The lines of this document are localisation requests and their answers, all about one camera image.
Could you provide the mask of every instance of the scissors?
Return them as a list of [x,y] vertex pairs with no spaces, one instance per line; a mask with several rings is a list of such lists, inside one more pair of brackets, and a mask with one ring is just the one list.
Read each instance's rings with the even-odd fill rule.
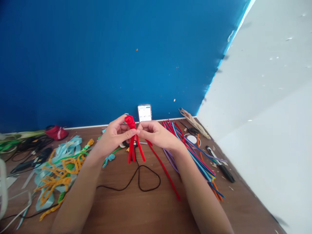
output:
[[193,136],[196,136],[197,134],[199,134],[199,131],[196,129],[196,128],[194,128],[194,127],[188,127],[188,126],[186,126],[184,123],[182,123],[181,121],[179,121],[181,124],[183,124],[187,129],[188,129],[188,132],[191,134],[191,135],[193,135]]

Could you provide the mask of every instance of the forearm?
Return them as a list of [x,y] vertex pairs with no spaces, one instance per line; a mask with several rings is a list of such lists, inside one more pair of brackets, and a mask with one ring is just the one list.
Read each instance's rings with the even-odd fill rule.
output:
[[188,202],[201,233],[233,233],[231,224],[186,148],[173,152]]
[[94,151],[87,156],[52,226],[52,234],[81,233],[91,210],[104,159]]

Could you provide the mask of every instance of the baseboard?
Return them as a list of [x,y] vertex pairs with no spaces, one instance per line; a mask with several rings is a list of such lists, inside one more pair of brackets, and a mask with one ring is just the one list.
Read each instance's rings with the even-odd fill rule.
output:
[[[185,119],[185,117],[181,117],[181,118],[172,118],[169,120],[179,120],[179,119]],[[83,126],[83,127],[73,127],[73,128],[64,128],[64,129],[80,129],[80,128],[92,128],[92,127],[107,127],[108,124],[103,124],[103,125],[93,125],[93,126]]]

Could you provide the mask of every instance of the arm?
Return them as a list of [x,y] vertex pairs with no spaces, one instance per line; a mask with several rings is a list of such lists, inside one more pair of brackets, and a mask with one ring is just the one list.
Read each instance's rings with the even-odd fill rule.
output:
[[91,210],[97,178],[105,158],[123,141],[131,138],[135,129],[123,125],[126,115],[111,122],[78,174],[78,177],[66,196],[52,226],[53,234],[81,233]]
[[141,122],[136,133],[173,153],[192,214],[201,233],[232,234],[231,224],[185,145],[157,121]]

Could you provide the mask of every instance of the blue wall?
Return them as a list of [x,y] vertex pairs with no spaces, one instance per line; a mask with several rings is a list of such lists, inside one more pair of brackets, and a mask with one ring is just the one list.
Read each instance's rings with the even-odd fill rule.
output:
[[196,115],[245,4],[0,1],[0,132]]

